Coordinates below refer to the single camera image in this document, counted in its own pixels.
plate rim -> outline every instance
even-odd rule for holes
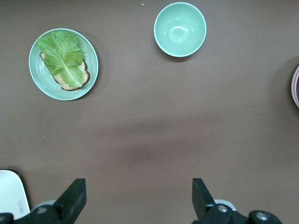
[[[52,96],[51,94],[45,92],[43,89],[41,89],[41,87],[37,84],[35,78],[34,78],[33,75],[32,75],[31,66],[30,66],[30,59],[31,59],[31,55],[32,55],[32,50],[33,50],[34,46],[36,45],[36,42],[37,42],[38,38],[41,38],[42,36],[45,36],[46,34],[48,34],[48,33],[50,33],[50,32],[53,32],[53,31],[56,31],[56,30],[66,30],[66,31],[71,31],[71,32],[75,33],[76,35],[79,35],[80,37],[82,37],[82,38],[83,38],[83,39],[84,39],[84,40],[91,46],[92,50],[94,51],[95,59],[96,59],[96,62],[97,62],[97,63],[96,63],[96,74],[95,74],[95,79],[94,79],[94,81],[92,82],[91,86],[90,86],[88,89],[86,89],[84,92],[82,92],[82,93],[80,93],[80,94],[78,94],[78,95],[75,95],[74,97],[68,98],[68,99],[65,99],[65,98],[59,98],[59,97],[54,97],[54,96]],[[51,98],[53,98],[53,99],[62,100],[62,101],[71,101],[71,100],[79,99],[79,98],[83,97],[86,93],[88,93],[88,92],[90,91],[90,89],[94,86],[94,84],[95,84],[95,82],[96,82],[96,80],[97,80],[97,77],[98,77],[98,73],[99,73],[99,59],[98,59],[98,56],[97,56],[97,52],[96,52],[95,48],[93,47],[93,45],[91,44],[91,42],[90,42],[84,35],[82,35],[81,33],[79,33],[78,31],[73,30],[73,29],[68,29],[68,28],[54,28],[54,29],[50,29],[50,30],[44,32],[43,34],[41,34],[38,38],[37,38],[37,39],[34,41],[34,43],[32,44],[32,47],[31,47],[30,52],[29,52],[29,59],[28,59],[30,74],[31,74],[31,77],[32,77],[34,83],[36,84],[36,86],[37,86],[37,87],[38,87],[44,94],[46,94],[47,96],[49,96],[49,97],[51,97]]]
[[[200,43],[200,45],[199,45],[194,51],[192,51],[192,52],[190,52],[190,53],[188,53],[188,54],[185,54],[185,55],[179,55],[179,56],[178,56],[178,55],[175,55],[175,54],[173,54],[173,53],[170,53],[170,52],[168,52],[167,50],[165,50],[165,49],[161,46],[161,44],[159,43],[159,41],[157,40],[157,36],[156,36],[156,24],[157,24],[157,20],[158,20],[160,14],[161,14],[166,8],[168,8],[168,7],[172,6],[172,5],[176,5],[176,4],[189,5],[189,6],[193,7],[193,8],[195,8],[195,10],[197,10],[197,11],[199,12],[199,14],[201,15],[201,18],[203,19],[204,24],[205,24],[205,34],[204,34],[204,38],[203,38],[202,42]],[[202,12],[201,12],[195,5],[190,4],[190,3],[188,3],[188,2],[183,2],[183,1],[174,2],[174,3],[171,3],[171,4],[167,5],[167,6],[165,6],[165,7],[159,12],[159,14],[157,15],[156,20],[155,20],[155,23],[154,23],[154,37],[155,37],[155,40],[156,40],[157,45],[159,46],[159,48],[160,48],[162,51],[164,51],[166,54],[168,54],[168,55],[170,55],[170,56],[173,56],[173,57],[186,57],[186,56],[189,56],[189,55],[194,54],[194,53],[195,53],[195,52],[202,46],[202,44],[204,43],[204,41],[205,41],[205,39],[206,39],[206,30],[207,30],[207,27],[206,27],[206,19],[205,19],[204,15],[202,14]]]

bread slice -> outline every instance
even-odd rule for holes
[[[40,57],[41,57],[41,59],[42,59],[42,61],[43,61],[43,59],[44,59],[44,57],[45,57],[45,54],[44,54],[43,52],[40,53]],[[83,72],[83,78],[82,78],[81,84],[82,84],[82,86],[84,86],[84,85],[89,81],[89,79],[90,79],[90,74],[89,74],[89,72],[87,71],[87,64],[86,64],[86,62],[84,61],[84,59],[83,59],[83,61],[82,61],[82,64],[80,64],[80,65],[78,66],[78,68]],[[59,73],[56,74],[56,75],[54,75],[53,78],[54,78],[54,80],[55,80],[58,84],[61,85],[61,89],[63,89],[63,90],[66,90],[66,91],[72,91],[72,90],[77,90],[77,89],[79,89],[79,88],[82,88],[82,87],[69,87],[69,85],[68,85],[67,83],[65,83],[65,82],[62,80],[62,78],[61,78],[61,76],[60,76]]]

lettuce leaf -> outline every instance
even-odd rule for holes
[[[45,54],[44,63],[51,75],[59,73],[70,87],[82,87],[83,72],[78,66],[83,62],[84,54],[75,34],[53,31],[48,36],[38,38],[37,46]]]

bowl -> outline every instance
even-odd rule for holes
[[[158,46],[166,54],[185,57],[196,52],[206,37],[206,20],[194,5],[176,2],[158,14],[154,25]]]
[[[36,42],[32,45],[31,51],[29,53],[29,70],[32,76],[33,81],[37,85],[37,87],[49,97],[58,100],[74,100],[82,97],[94,85],[98,72],[99,72],[99,61],[97,54],[92,46],[92,44],[80,33],[66,28],[57,28],[52,29],[44,34],[40,35],[40,37],[47,36],[53,31],[57,30],[66,30],[70,33],[74,33],[79,42],[79,47],[82,49],[84,54],[84,60],[87,64],[87,70],[90,73],[89,81],[82,86],[80,89],[73,90],[73,91],[65,91],[61,89],[61,85],[59,85],[51,74],[49,74],[49,70],[47,69],[46,65],[42,61],[39,54],[41,53],[40,49],[38,48]]]
[[[295,104],[299,107],[299,67],[296,69],[292,79],[291,92]]]

bowl rim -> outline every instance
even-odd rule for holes
[[[292,97],[293,100],[295,102],[295,104],[297,105],[297,107],[299,107],[299,99],[297,96],[297,83],[299,81],[299,66],[296,69],[296,71],[294,72],[293,78],[292,78],[292,83],[291,83],[291,92],[292,92]]]
[[[65,99],[65,98],[59,98],[59,97],[55,97],[53,96],[52,94],[49,94],[48,92],[44,91],[36,82],[34,76],[32,75],[32,71],[31,71],[31,66],[30,66],[30,59],[31,59],[31,55],[32,55],[32,51],[36,45],[36,42],[39,38],[45,36],[46,34],[50,33],[50,32],[53,32],[53,31],[56,31],[56,30],[66,30],[66,31],[70,31],[70,32],[73,32],[75,33],[76,35],[79,35],[80,37],[82,37],[92,48],[93,52],[94,52],[94,55],[95,55],[95,59],[97,61],[96,63],[96,74],[95,74],[95,79],[93,80],[93,82],[91,83],[91,86],[86,89],[86,91],[82,92],[81,94],[77,94],[76,96],[74,97],[70,97],[68,99]],[[79,32],[73,30],[73,29],[68,29],[68,28],[54,28],[54,29],[50,29],[46,32],[44,32],[43,34],[41,34],[35,41],[34,43],[32,44],[32,47],[30,49],[30,52],[29,52],[29,58],[28,58],[28,63],[29,63],[29,71],[30,71],[30,74],[31,74],[31,77],[34,81],[34,83],[36,84],[36,86],[44,93],[46,94],[47,96],[51,97],[51,98],[54,98],[54,99],[58,99],[58,100],[62,100],[62,101],[70,101],[70,100],[75,100],[75,99],[78,99],[78,98],[81,98],[83,97],[86,93],[88,93],[90,91],[90,89],[93,87],[93,85],[95,84],[96,80],[97,80],[97,77],[98,77],[98,73],[99,73],[99,59],[98,59],[98,56],[97,56],[97,52],[95,51],[95,48],[93,47],[93,45],[91,44],[91,42],[85,37],[83,36],[82,34],[80,34]]]
[[[181,5],[188,5],[188,6],[190,6],[190,7],[193,7],[196,11],[199,12],[199,14],[200,14],[200,16],[201,16],[201,18],[203,19],[203,22],[204,22],[204,24],[205,24],[205,33],[204,33],[204,37],[203,37],[203,39],[202,39],[202,42],[200,43],[200,45],[199,45],[194,51],[192,51],[192,52],[190,52],[190,53],[188,53],[188,54],[185,54],[185,55],[176,55],[176,54],[173,54],[173,53],[171,53],[171,52],[165,50],[165,49],[161,46],[161,44],[159,43],[159,41],[158,41],[158,39],[157,39],[157,35],[156,35],[156,25],[157,25],[157,20],[158,20],[158,18],[160,17],[160,15],[161,15],[161,14],[168,8],[168,7],[171,7],[171,6],[173,6],[173,5],[178,5],[178,4],[181,4]],[[155,23],[154,23],[154,37],[155,37],[155,40],[156,40],[157,45],[158,45],[158,46],[160,47],[160,49],[161,49],[162,51],[164,51],[166,54],[168,54],[168,55],[170,55],[170,56],[174,56],[174,57],[186,57],[186,56],[189,56],[189,55],[191,55],[191,54],[194,54],[194,53],[195,53],[195,52],[202,46],[203,42],[204,42],[205,39],[206,39],[206,19],[205,19],[204,15],[202,14],[202,12],[201,12],[196,6],[194,6],[194,5],[192,5],[192,4],[188,3],[188,2],[179,1],[179,2],[171,3],[171,4],[167,5],[167,6],[165,6],[165,7],[159,12],[158,16],[156,17],[156,20],[155,20]]]

